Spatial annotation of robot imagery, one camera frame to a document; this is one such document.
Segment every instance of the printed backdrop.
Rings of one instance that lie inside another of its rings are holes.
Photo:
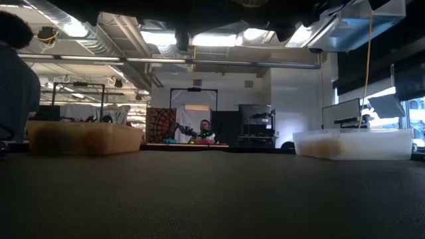
[[[176,109],[148,108],[146,111],[146,142],[162,143],[174,138]]]

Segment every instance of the fluorescent light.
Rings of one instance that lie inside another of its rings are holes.
[[[45,54],[18,54],[21,58],[30,58],[30,59],[53,59],[52,55]]]
[[[114,61],[120,60],[118,57],[105,57],[105,56],[61,56],[63,60],[103,60]]]
[[[198,34],[193,38],[195,46],[235,46],[236,35]]]
[[[83,24],[72,16],[71,22],[63,26],[62,30],[70,37],[85,37],[88,31]]]
[[[129,62],[152,62],[152,63],[171,63],[186,64],[186,60],[171,58],[127,58]]]
[[[301,25],[292,35],[286,47],[304,47],[311,38],[312,30]]]
[[[268,31],[266,30],[246,29],[244,31],[244,38],[246,38],[246,40],[254,40],[254,39],[257,39],[258,37],[264,36],[267,33]]]
[[[141,31],[140,33],[145,42],[149,44],[154,44],[157,46],[177,44],[174,33],[150,33],[147,31]]]
[[[112,67],[112,66],[109,66],[109,68],[111,68],[116,74],[118,74],[119,76],[121,76],[121,77],[124,77],[124,73],[123,72],[120,72],[119,70],[117,70],[117,69],[115,69],[114,67]]]
[[[235,46],[242,46],[242,43],[244,42],[244,39],[241,37],[241,36],[239,36],[237,39],[236,39],[236,42],[234,43],[234,45]]]
[[[82,94],[72,94],[72,95],[80,99],[84,99],[84,96]]]
[[[74,90],[71,90],[70,88],[68,88],[68,87],[64,87],[64,89],[65,90],[68,90],[69,92],[74,92]]]
[[[114,66],[123,66],[124,62],[93,62],[95,65],[114,65]]]
[[[4,5],[4,4],[2,4],[2,5],[0,5],[0,7],[19,7],[19,6],[17,6],[17,5]]]

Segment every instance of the clear plastic bin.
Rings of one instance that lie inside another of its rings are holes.
[[[139,151],[142,130],[115,123],[29,121],[28,135],[31,153],[105,155]]]
[[[325,129],[294,133],[297,155],[334,160],[409,160],[411,129]]]

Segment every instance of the dark shirt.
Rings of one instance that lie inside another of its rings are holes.
[[[0,124],[15,132],[14,141],[22,142],[29,112],[40,104],[38,76],[19,58],[16,50],[0,45]],[[0,129],[0,139],[9,134]]]

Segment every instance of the red object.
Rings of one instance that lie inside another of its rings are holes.
[[[213,143],[214,141],[208,140],[208,139],[198,141],[198,144],[213,144]]]

